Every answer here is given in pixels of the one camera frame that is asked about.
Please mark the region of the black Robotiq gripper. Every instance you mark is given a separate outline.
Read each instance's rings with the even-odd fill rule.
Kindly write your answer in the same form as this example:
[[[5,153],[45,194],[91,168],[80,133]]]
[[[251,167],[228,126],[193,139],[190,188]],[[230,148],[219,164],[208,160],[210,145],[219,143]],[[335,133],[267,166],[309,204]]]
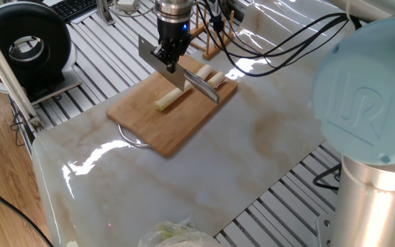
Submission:
[[[150,51],[151,55],[167,65],[170,73],[176,71],[176,63],[187,50],[192,35],[190,35],[190,20],[170,23],[157,20],[159,39],[157,47]]]

